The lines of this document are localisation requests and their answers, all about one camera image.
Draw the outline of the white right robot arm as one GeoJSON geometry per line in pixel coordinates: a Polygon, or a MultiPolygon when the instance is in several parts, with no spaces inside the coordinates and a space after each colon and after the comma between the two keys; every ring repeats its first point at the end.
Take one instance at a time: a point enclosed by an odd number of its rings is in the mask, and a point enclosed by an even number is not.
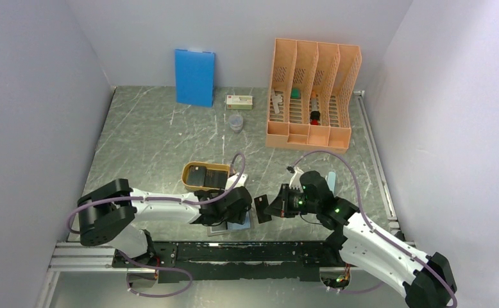
{"type": "Polygon", "coordinates": [[[324,242],[327,263],[345,262],[365,270],[401,294],[409,307],[446,307],[453,302],[457,286],[444,255],[413,248],[364,218],[352,202],[334,196],[317,171],[297,170],[260,209],[279,218],[315,214],[331,231],[324,242]]]}

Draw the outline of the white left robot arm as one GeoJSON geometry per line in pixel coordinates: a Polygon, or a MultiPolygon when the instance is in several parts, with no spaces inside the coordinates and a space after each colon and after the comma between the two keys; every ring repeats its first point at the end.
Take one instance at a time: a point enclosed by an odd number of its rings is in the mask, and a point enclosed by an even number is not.
{"type": "Polygon", "coordinates": [[[243,224],[253,200],[244,186],[224,191],[212,189],[186,194],[156,194],[131,188],[119,178],[82,196],[78,202],[80,243],[109,244],[136,265],[145,267],[155,258],[148,231],[136,228],[142,221],[167,221],[212,227],[243,224]]]}

